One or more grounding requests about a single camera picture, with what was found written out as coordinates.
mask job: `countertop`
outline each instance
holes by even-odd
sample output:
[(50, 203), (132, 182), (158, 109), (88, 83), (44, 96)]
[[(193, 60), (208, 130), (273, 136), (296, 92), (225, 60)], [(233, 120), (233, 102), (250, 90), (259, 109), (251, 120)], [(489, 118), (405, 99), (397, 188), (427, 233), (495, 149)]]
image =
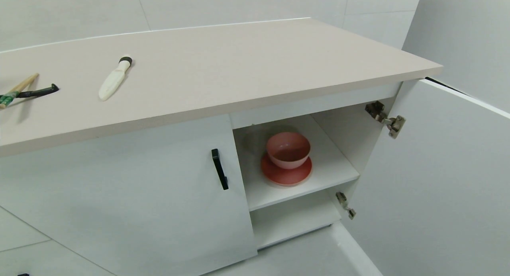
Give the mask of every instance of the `countertop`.
[[(129, 53), (117, 92), (97, 96)], [(0, 53), (0, 92), (60, 91), (0, 112), (0, 157), (330, 93), (424, 78), (442, 66), (310, 18), (148, 31)]]

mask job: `red plate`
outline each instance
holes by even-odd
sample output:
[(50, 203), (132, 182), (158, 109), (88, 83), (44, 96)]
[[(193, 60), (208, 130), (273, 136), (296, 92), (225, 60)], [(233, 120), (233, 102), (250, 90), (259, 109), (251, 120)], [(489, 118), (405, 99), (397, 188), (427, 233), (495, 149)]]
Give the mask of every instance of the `red plate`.
[(267, 153), (262, 157), (260, 167), (264, 176), (273, 183), (293, 186), (305, 181), (312, 173), (312, 160), (308, 158), (304, 164), (294, 169), (283, 169), (271, 162)]

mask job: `wall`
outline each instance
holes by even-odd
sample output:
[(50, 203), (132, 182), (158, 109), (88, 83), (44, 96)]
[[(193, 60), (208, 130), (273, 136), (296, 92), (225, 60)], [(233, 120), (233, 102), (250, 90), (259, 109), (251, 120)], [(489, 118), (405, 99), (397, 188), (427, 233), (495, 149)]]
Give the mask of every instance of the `wall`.
[(421, 0), (404, 50), (445, 66), (438, 80), (510, 112), (509, 0)]
[(401, 48), (419, 0), (0, 0), (0, 51), (157, 29), (313, 17)]

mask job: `closed cabinet door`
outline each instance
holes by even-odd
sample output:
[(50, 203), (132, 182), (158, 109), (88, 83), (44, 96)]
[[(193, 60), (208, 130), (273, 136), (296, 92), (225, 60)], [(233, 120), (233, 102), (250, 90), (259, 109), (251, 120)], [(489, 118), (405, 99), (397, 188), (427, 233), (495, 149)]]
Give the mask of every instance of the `closed cabinet door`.
[(257, 254), (227, 115), (2, 158), (0, 171), (0, 205), (119, 276)]
[(428, 80), (404, 83), (342, 222), (384, 275), (508, 275), (510, 115)]

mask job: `door hinge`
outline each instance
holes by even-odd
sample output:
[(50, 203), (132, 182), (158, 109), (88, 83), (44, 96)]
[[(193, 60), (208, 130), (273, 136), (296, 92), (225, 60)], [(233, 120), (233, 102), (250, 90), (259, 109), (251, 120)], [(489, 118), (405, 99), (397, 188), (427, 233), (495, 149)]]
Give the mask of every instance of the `door hinge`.
[(400, 133), (404, 123), (406, 122), (406, 118), (402, 116), (397, 116), (397, 118), (388, 118), (388, 114), (384, 111), (384, 104), (376, 101), (372, 102), (365, 106), (365, 111), (374, 118), (374, 120), (386, 125), (386, 127), (390, 130), (390, 137), (396, 139), (398, 133)]
[(337, 192), (336, 196), (342, 208), (349, 213), (349, 218), (354, 219), (354, 217), (356, 216), (356, 212), (354, 211), (354, 209), (349, 207), (349, 202), (347, 201), (347, 197), (345, 196), (345, 194), (343, 192)]

